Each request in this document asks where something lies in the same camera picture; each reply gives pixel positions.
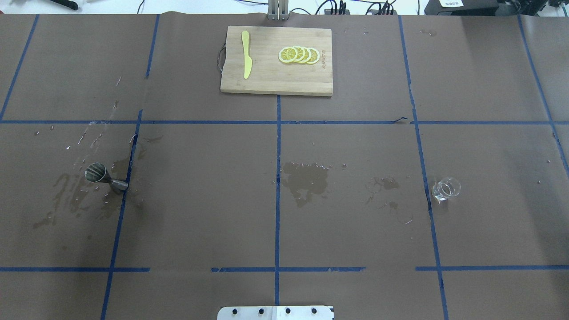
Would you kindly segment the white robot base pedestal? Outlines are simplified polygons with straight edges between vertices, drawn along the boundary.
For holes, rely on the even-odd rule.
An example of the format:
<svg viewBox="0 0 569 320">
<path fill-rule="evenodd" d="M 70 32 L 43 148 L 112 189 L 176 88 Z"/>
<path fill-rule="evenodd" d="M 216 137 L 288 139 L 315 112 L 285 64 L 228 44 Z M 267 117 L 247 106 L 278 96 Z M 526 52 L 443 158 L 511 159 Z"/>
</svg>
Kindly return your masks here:
<svg viewBox="0 0 569 320">
<path fill-rule="evenodd" d="M 333 320 L 332 306 L 227 306 L 219 310 L 218 320 Z"/>
</svg>

